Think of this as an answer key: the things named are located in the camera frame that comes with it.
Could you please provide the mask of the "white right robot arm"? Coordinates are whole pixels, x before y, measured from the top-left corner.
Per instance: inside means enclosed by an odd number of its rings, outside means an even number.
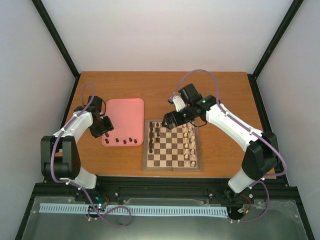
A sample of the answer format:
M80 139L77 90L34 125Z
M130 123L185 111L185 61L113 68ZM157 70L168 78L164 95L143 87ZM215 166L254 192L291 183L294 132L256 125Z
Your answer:
M261 180L280 162L278 141L272 131L262 132L231 113L216 96L203 97L190 83L169 98L175 107L166 113L162 126L172 130L200 118L232 138L244 151L240 170L228 181L225 196L229 199Z

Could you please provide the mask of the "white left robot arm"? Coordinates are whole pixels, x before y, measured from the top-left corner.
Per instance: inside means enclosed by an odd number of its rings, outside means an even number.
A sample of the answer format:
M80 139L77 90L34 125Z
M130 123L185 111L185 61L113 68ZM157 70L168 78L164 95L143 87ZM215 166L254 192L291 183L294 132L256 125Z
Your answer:
M114 129L110 118L102 115L105 104L102 98L90 96L88 103L78 106L60 130L40 141L42 175L57 183L86 189L86 195L95 202L103 198L104 188L97 184L95 174L81 166L77 143L86 130L99 138Z

